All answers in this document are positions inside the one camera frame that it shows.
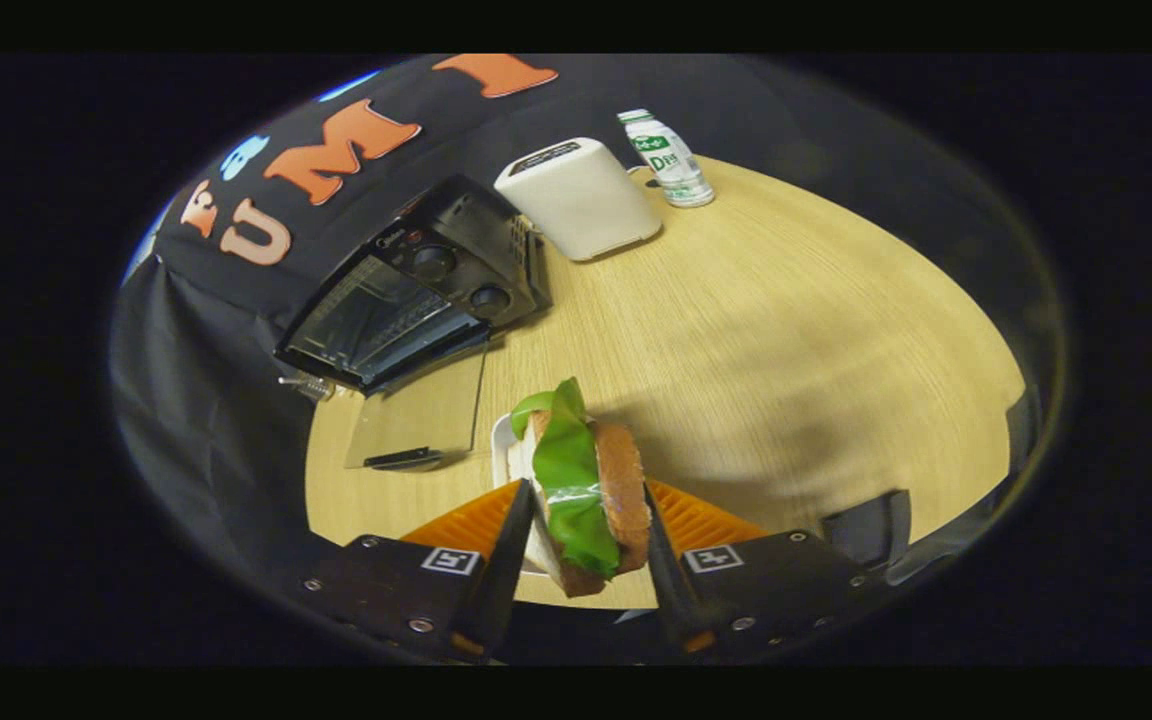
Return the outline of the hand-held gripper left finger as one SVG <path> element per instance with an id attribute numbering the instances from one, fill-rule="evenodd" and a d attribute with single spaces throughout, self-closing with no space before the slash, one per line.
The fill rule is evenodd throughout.
<path id="1" fill-rule="evenodd" d="M 506 635 L 536 515 L 525 480 L 402 539 L 361 536 L 301 574 L 308 609 L 429 661 L 486 664 Z"/>

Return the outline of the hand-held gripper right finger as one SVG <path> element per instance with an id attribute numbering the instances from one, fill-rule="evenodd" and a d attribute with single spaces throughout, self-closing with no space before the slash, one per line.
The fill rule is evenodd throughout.
<path id="1" fill-rule="evenodd" d="M 666 483 L 646 483 L 646 566 L 660 624 L 681 655 L 788 655 L 858 623 L 887 579 L 808 530 L 755 537 Z"/>

